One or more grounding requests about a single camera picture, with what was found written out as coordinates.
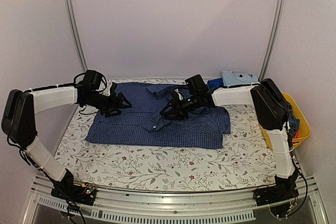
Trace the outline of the blue checkered button shirt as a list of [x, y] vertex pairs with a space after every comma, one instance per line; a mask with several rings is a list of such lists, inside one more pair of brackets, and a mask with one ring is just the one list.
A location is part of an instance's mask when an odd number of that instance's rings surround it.
[[223, 136], [230, 134], [227, 110], [201, 107], [190, 112], [186, 120], [166, 120], [160, 111], [172, 98], [173, 90], [185, 98], [190, 97], [185, 85], [118, 84], [116, 92], [125, 95], [132, 107], [108, 118], [97, 113], [86, 141], [109, 145], [222, 148]]

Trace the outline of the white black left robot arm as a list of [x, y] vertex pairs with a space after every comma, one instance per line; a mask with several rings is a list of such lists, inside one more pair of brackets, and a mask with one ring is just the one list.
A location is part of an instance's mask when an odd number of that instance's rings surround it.
[[111, 117], [129, 109], [131, 102], [117, 84], [108, 84], [105, 76], [95, 70], [76, 75], [71, 82], [27, 90], [11, 90], [4, 109], [1, 128], [8, 144], [19, 150], [21, 158], [44, 173], [67, 200], [78, 195], [73, 174], [63, 167], [40, 140], [39, 119], [49, 111], [77, 105], [90, 106], [101, 115]]

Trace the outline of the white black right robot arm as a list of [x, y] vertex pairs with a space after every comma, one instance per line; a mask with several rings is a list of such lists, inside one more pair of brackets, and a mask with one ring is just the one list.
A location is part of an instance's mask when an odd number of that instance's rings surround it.
[[184, 120], [189, 112], [200, 107], [220, 107], [225, 105], [251, 105], [255, 109], [259, 125], [266, 130], [271, 141], [276, 162], [276, 175], [271, 196], [276, 201], [284, 200], [291, 194], [298, 171], [293, 161], [294, 146], [290, 136], [289, 109], [275, 83], [266, 78], [249, 86], [233, 88], [209, 88], [200, 75], [185, 81], [190, 97], [184, 98], [172, 91], [172, 99], [161, 110], [166, 120]]

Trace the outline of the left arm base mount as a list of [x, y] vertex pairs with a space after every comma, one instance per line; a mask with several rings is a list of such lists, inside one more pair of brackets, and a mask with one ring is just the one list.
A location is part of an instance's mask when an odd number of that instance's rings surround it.
[[51, 195], [56, 198], [67, 200], [70, 203], [84, 204], [93, 206], [96, 199], [97, 188], [93, 184], [83, 183], [76, 185], [72, 178], [64, 178], [61, 182], [53, 179]]

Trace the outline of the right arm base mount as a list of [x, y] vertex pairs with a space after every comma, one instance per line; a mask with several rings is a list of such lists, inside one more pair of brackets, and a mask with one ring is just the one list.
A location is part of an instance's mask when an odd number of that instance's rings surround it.
[[261, 185], [253, 192], [257, 206], [269, 206], [270, 213], [277, 219], [288, 218], [298, 203], [296, 184], [291, 188], [284, 185]]

